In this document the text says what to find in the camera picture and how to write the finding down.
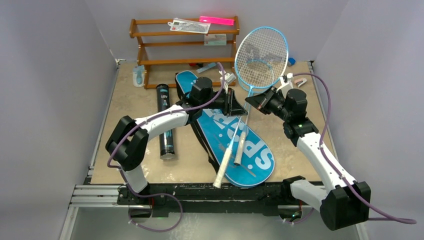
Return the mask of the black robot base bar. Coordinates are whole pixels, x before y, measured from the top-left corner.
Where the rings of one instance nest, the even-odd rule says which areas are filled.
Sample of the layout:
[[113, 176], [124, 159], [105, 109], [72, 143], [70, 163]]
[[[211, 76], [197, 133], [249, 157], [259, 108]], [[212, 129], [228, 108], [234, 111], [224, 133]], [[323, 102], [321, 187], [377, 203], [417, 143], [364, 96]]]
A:
[[292, 198], [282, 182], [264, 182], [252, 188], [223, 183], [150, 183], [138, 196], [119, 186], [117, 204], [130, 208], [146, 207], [153, 217], [170, 213], [261, 214], [266, 217], [297, 219], [308, 205]]

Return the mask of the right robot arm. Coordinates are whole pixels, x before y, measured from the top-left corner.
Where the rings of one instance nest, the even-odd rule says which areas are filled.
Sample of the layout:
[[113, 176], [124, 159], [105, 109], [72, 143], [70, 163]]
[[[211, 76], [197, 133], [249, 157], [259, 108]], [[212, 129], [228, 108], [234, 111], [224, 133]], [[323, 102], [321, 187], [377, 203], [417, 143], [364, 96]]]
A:
[[308, 101], [304, 91], [294, 88], [283, 94], [272, 86], [245, 100], [261, 113], [283, 120], [284, 134], [309, 160], [323, 183], [320, 188], [302, 176], [287, 178], [280, 191], [284, 202], [301, 200], [310, 205], [332, 231], [369, 219], [370, 208], [355, 194], [369, 201], [371, 188], [344, 170], [327, 146], [320, 143], [321, 134], [306, 116]]

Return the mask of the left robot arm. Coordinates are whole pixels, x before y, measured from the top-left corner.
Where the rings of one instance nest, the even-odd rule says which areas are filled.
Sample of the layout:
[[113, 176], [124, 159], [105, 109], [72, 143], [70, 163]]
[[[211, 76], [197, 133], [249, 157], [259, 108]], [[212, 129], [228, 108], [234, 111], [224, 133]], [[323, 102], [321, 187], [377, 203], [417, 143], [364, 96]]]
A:
[[128, 115], [117, 123], [105, 144], [109, 159], [118, 162], [117, 169], [130, 189], [129, 197], [138, 205], [146, 203], [149, 183], [141, 163], [148, 142], [175, 128], [191, 124], [202, 116], [204, 109], [219, 110], [226, 117], [247, 115], [247, 110], [237, 101], [232, 88], [213, 90], [211, 79], [199, 77], [191, 90], [171, 107], [153, 115], [132, 119]]

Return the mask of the black shuttlecock tube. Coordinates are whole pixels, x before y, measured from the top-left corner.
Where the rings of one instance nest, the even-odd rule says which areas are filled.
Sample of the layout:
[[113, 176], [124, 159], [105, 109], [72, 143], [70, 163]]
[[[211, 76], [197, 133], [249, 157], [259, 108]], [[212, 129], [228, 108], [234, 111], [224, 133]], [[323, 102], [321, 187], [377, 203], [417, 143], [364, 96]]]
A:
[[[156, 86], [157, 110], [163, 112], [171, 106], [169, 86], [161, 83]], [[161, 130], [165, 130], [159, 135], [160, 159], [164, 161], [172, 160], [176, 157], [173, 130], [169, 128], [169, 124], [165, 124], [165, 120], [169, 120], [170, 115], [161, 116]]]

